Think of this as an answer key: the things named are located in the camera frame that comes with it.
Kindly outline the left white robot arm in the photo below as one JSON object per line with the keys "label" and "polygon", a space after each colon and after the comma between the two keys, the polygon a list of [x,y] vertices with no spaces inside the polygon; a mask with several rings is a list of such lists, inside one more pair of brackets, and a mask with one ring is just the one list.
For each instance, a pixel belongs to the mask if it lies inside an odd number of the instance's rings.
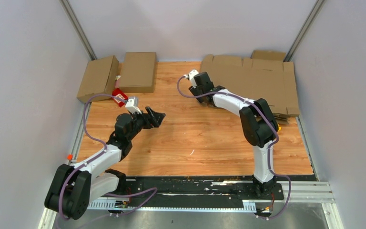
{"label": "left white robot arm", "polygon": [[143,129],[160,127],[165,113],[150,107],[145,112],[130,108],[117,116],[114,131],[103,148],[88,159],[74,165],[60,165],[51,182],[44,206],[67,219],[79,219],[88,205],[107,193],[122,197],[127,184],[125,174],[110,167],[125,159],[132,140]]}

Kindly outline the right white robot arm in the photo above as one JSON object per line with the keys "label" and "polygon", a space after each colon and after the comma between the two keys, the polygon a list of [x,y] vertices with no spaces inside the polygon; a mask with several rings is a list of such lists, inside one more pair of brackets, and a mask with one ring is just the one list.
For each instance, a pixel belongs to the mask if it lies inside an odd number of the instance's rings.
{"label": "right white robot arm", "polygon": [[259,199],[274,197],[277,175],[273,167],[273,147],[278,141],[279,126],[263,98],[244,98],[222,86],[214,86],[208,73],[196,69],[182,77],[190,82],[191,97],[199,103],[227,110],[240,118],[243,134],[252,146],[255,167],[253,192]]}

